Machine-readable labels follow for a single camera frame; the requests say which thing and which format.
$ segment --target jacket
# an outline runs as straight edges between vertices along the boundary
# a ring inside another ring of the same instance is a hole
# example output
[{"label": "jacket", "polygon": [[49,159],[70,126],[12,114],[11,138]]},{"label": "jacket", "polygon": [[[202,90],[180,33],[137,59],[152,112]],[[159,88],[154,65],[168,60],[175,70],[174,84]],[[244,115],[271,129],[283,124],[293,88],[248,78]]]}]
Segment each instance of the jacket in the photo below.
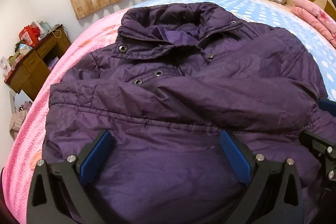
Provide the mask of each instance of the jacket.
[{"label": "jacket", "polygon": [[87,193],[111,223],[220,223],[245,190],[219,145],[226,129],[255,154],[294,159],[307,223],[320,162],[298,136],[336,140],[325,97],[312,55],[286,29],[213,3],[130,9],[115,44],[51,86],[43,158],[77,155],[108,129],[117,146]]}]

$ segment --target red bag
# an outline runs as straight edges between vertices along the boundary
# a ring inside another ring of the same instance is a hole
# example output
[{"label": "red bag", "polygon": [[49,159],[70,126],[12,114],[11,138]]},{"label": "red bag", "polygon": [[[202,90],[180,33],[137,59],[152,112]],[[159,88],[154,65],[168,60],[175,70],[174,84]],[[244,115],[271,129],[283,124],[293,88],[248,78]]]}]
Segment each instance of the red bag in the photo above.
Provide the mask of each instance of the red bag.
[{"label": "red bag", "polygon": [[19,34],[20,40],[25,40],[26,45],[30,47],[35,47],[39,40],[38,37],[40,36],[40,29],[39,28],[32,28],[31,26],[26,26]]}]

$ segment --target snap button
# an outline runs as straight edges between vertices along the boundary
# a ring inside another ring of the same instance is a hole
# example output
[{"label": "snap button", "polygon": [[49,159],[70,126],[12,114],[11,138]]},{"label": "snap button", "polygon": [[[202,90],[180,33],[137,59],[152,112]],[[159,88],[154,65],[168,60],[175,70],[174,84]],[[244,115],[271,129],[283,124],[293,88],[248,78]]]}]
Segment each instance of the snap button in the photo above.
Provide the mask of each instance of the snap button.
[{"label": "snap button", "polygon": [[124,53],[124,52],[127,52],[127,50],[128,50],[128,48],[127,48],[127,46],[125,46],[125,45],[121,45],[121,46],[119,47],[119,52]]},{"label": "snap button", "polygon": [[141,84],[142,84],[142,80],[141,79],[134,80],[134,85],[139,86]]},{"label": "snap button", "polygon": [[162,70],[158,70],[158,71],[155,72],[156,77],[160,77],[162,74],[163,74]]}]

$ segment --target wooden cabinet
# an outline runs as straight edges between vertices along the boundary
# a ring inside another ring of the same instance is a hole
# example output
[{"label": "wooden cabinet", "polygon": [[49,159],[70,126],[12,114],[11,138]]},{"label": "wooden cabinet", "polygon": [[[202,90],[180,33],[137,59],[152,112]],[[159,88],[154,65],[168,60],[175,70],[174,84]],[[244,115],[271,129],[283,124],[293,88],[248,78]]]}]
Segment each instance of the wooden cabinet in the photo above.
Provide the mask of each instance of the wooden cabinet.
[{"label": "wooden cabinet", "polygon": [[71,43],[63,26],[48,34],[17,64],[14,72],[5,81],[17,93],[23,90],[32,100],[46,81],[50,71],[47,62],[61,58]]}]

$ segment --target bed sheet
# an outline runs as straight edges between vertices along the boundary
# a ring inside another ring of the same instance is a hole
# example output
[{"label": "bed sheet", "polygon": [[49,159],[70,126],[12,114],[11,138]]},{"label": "bed sheet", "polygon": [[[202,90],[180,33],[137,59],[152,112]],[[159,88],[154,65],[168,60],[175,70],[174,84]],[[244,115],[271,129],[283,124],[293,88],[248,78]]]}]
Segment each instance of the bed sheet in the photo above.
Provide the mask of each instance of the bed sheet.
[{"label": "bed sheet", "polygon": [[[136,7],[205,1],[216,3],[247,21],[285,27],[297,35],[319,64],[329,98],[336,100],[336,91],[333,89],[334,79],[336,80],[335,49],[310,25],[280,5],[266,0],[153,0]],[[26,223],[26,204],[33,168],[40,158],[45,136],[50,85],[60,82],[65,72],[88,52],[114,43],[125,12],[123,10],[99,20],[76,39],[47,78],[22,125],[5,166],[2,181],[6,205],[21,224]]]}]

